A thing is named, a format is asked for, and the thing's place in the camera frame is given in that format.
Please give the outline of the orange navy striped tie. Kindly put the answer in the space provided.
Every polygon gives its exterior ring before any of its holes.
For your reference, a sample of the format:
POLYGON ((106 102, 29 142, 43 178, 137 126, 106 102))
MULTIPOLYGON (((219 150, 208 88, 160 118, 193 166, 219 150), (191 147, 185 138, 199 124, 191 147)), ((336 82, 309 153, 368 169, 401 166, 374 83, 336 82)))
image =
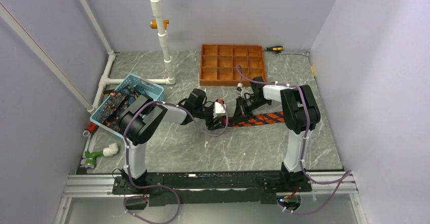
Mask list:
POLYGON ((265 114, 238 114, 229 117, 228 127, 250 127, 275 123, 284 123, 283 112, 272 112, 265 114))

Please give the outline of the brown compartment tray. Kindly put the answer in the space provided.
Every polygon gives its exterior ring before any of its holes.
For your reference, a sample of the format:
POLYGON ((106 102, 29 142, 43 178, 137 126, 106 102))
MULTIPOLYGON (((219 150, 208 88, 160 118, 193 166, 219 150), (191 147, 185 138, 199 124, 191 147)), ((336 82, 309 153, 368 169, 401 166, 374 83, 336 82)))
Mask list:
POLYGON ((236 66, 249 79, 267 80, 263 48, 260 45, 203 44, 199 84, 201 86, 232 86, 240 82, 236 66))

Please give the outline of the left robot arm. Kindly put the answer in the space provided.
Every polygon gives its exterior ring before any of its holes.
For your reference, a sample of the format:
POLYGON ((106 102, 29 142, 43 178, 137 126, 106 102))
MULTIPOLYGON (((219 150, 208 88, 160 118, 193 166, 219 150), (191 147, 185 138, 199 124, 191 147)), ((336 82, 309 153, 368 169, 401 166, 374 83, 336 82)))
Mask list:
POLYGON ((186 125, 202 119, 206 124, 203 131, 205 134, 210 130, 227 128, 228 123, 223 122, 223 118, 228 117, 224 100, 208 102, 206 99, 206 93, 201 89, 194 89, 177 104, 141 95, 120 115, 120 132, 126 147, 126 160, 121 175, 132 193, 138 194, 145 189, 147 142, 162 122, 186 125))

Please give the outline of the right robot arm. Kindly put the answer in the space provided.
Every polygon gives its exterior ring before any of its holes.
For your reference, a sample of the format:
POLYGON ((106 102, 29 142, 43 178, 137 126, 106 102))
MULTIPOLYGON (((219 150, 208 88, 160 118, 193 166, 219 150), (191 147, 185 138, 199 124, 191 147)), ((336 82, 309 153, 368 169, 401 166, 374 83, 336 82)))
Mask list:
POLYGON ((292 191, 299 182, 306 181, 304 157, 306 144, 312 131, 320 122, 321 115, 312 88, 309 85, 291 86, 277 82, 266 82, 262 77, 249 80, 252 94, 237 97, 229 125, 264 123, 275 121, 274 116, 257 119, 253 111, 273 101, 281 103, 282 121, 288 129, 286 156, 282 162, 279 184, 285 191, 292 191))

